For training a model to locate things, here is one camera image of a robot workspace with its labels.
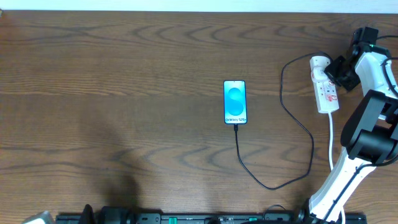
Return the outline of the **white power strip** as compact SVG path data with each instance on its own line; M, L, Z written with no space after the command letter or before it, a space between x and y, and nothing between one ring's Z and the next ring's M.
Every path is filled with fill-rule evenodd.
M335 84L328 79L325 82L314 83L317 110L321 114L328 114L338 110L339 103Z

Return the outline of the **blue Galaxy smartphone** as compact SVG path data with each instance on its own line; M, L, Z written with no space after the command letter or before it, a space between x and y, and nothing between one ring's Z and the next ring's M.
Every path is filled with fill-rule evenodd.
M246 82L225 80L223 82L224 123L246 124L248 121Z

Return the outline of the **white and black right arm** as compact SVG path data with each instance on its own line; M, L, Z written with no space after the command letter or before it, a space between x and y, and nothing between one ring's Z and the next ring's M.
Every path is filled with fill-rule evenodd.
M300 212L304 223L337 223L341 210L361 181L377 167L397 161L397 83L390 51L377 45L378 30L355 30L347 54L334 60L312 57L311 76L317 100L336 95L326 85L351 91L361 85L364 98L346 122L341 154L321 188Z

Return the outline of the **white USB charger plug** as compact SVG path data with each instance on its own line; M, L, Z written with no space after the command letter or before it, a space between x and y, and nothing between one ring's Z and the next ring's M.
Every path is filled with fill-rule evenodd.
M330 59L324 56L314 56L310 59L312 82L325 82L328 77L325 73L326 67L330 64Z

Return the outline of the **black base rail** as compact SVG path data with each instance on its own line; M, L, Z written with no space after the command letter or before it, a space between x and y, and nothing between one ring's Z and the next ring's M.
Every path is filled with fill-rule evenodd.
M95 214L96 223L98 223L98 214ZM287 212L274 212L246 215L161 215L158 213L142 213L136 215L136 224L206 224L206 223L245 223L265 220L267 223L281 223L294 221L294 215Z

